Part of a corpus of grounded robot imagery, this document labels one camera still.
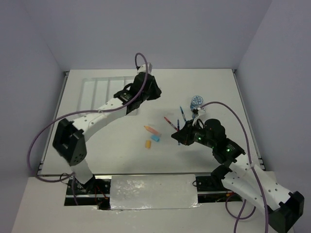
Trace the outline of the dark blue gel pen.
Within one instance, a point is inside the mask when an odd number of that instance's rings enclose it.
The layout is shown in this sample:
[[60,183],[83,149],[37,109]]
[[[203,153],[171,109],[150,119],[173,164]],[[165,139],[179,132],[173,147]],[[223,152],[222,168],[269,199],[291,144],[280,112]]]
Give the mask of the dark blue gel pen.
[[180,120],[177,119],[177,131],[180,130]]

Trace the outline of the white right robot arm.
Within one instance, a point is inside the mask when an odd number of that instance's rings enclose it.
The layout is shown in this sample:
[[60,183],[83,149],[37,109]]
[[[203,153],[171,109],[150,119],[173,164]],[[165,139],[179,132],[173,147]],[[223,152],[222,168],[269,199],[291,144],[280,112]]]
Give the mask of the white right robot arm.
[[229,189],[253,204],[268,216],[268,224],[276,232],[288,232],[302,216],[303,195],[283,187],[250,162],[245,151],[227,138],[219,120],[208,119],[203,127],[189,120],[171,137],[185,146],[199,143],[211,148],[214,158],[220,163],[212,171],[212,186],[217,190]]

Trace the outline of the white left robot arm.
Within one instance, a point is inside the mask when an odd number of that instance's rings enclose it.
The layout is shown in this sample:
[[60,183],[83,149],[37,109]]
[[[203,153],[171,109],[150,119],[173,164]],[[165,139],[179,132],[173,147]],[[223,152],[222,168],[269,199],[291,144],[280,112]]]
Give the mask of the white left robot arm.
[[73,121],[66,118],[59,121],[52,145],[74,172],[77,186],[83,193],[91,193],[96,185],[95,175],[86,162],[86,142],[109,123],[138,109],[144,101],[158,99],[161,93],[155,77],[140,72],[132,83],[95,112]]

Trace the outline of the red gel pen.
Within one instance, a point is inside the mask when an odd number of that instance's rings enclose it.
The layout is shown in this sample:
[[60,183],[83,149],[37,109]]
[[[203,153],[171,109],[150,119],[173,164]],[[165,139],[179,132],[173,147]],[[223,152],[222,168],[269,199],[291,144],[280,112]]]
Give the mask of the red gel pen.
[[167,118],[164,117],[164,119],[169,123],[170,126],[172,126],[176,131],[178,130],[178,128],[176,126],[173,125],[173,123]]

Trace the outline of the teal gel pen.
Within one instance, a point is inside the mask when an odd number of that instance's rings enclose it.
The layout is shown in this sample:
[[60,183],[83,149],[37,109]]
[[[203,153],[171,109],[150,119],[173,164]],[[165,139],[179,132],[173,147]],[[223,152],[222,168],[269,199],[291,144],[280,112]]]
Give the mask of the teal gel pen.
[[180,108],[180,111],[181,111],[182,118],[183,118],[184,122],[187,122],[187,120],[186,120],[186,117],[185,117],[185,114],[184,114],[184,111],[183,111],[182,107],[181,107],[181,106],[179,106],[179,108]]

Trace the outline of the light blue highlighter cap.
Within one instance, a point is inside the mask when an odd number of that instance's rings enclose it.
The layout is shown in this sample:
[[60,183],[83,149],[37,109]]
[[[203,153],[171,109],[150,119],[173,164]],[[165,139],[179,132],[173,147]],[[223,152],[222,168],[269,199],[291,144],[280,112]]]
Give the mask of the light blue highlighter cap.
[[151,136],[151,139],[152,139],[153,141],[156,141],[156,142],[159,142],[159,141],[160,141],[160,137],[157,136],[157,135],[154,135],[154,134]]

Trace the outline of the orange highlighter cap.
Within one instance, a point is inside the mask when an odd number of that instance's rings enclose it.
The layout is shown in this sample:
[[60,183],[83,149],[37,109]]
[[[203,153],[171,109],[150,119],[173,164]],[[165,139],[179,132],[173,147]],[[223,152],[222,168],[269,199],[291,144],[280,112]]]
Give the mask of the orange highlighter cap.
[[151,148],[151,144],[152,144],[151,140],[146,140],[146,142],[145,142],[145,147],[146,147],[147,149],[150,149],[150,148]]

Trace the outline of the white compartment tray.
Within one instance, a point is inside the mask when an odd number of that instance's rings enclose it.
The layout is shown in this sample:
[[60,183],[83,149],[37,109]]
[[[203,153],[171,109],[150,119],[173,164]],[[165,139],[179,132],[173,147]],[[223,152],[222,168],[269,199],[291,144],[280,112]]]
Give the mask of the white compartment tray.
[[84,78],[77,111],[95,110],[113,98],[114,94],[134,81],[135,76]]

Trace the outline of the silver foil sheet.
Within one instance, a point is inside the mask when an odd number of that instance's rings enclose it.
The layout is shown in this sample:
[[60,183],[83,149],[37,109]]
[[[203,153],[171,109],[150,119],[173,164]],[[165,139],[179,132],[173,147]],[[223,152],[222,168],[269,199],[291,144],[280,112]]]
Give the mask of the silver foil sheet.
[[199,207],[193,174],[113,176],[112,210],[189,209]]

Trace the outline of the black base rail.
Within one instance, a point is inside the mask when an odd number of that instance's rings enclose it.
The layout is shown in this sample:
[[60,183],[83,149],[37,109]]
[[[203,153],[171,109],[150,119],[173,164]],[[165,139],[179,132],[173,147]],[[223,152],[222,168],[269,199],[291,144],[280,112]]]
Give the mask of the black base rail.
[[238,195],[216,187],[208,174],[97,176],[92,189],[67,183],[65,206],[93,206],[98,210],[189,209],[202,203],[241,201]]

